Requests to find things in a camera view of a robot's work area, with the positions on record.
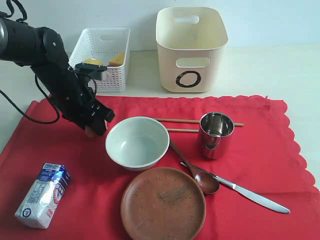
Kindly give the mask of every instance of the yellow object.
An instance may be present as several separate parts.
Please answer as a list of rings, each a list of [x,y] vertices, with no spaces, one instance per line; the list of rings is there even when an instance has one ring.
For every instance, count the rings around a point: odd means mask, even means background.
[[[84,61],[85,64],[93,64],[93,65],[99,65],[99,66],[103,66],[103,62],[99,59],[96,58],[88,58]]]
[[[122,51],[109,61],[109,66],[120,67],[121,65],[124,64],[124,60],[125,60],[125,53]]]

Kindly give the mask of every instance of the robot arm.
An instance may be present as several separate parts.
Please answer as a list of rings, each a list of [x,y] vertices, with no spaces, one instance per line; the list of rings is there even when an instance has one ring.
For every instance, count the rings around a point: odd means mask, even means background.
[[[36,80],[51,93],[50,102],[62,112],[63,118],[103,135],[105,120],[111,122],[115,114],[96,99],[88,82],[91,74],[107,67],[91,65],[85,71],[72,69],[58,33],[47,27],[33,28],[18,20],[0,15],[0,60],[30,66]]]

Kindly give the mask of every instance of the white table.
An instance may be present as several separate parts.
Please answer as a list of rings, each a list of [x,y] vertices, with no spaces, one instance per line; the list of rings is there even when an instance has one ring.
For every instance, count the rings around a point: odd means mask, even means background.
[[[156,51],[131,53],[126,90],[108,96],[207,97],[261,95],[284,100],[295,141],[301,146],[307,169],[320,188],[320,44],[227,48],[219,78],[207,93],[180,94],[164,90],[160,83]],[[22,109],[43,96],[28,67],[0,62],[0,89]],[[0,151],[15,130],[21,115],[0,96]]]

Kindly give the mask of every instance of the stainless steel cup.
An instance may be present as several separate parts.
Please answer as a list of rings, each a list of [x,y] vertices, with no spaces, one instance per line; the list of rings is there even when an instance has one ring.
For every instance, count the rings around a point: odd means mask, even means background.
[[[198,144],[204,156],[220,158],[228,149],[235,124],[221,112],[209,112],[200,120]]]

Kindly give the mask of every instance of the wooden plate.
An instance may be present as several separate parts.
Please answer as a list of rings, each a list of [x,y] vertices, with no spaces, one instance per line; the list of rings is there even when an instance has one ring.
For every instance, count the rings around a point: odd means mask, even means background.
[[[122,223],[134,240],[191,240],[205,218],[201,189],[189,175],[171,167],[139,174],[121,201]]]

